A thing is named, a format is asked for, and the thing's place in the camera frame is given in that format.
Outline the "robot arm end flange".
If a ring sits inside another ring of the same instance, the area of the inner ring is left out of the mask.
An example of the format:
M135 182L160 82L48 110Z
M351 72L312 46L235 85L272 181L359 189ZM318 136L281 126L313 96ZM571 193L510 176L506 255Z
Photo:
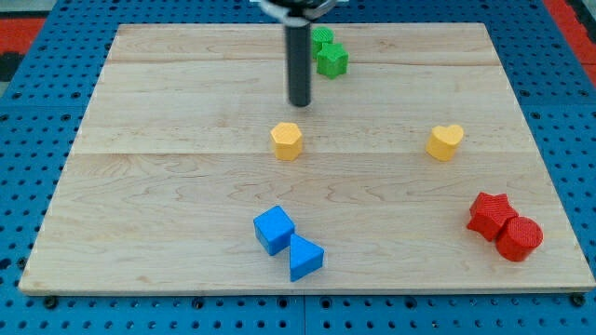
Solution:
M261 0L258 7L267 16L289 27L302 27L326 15L337 0Z

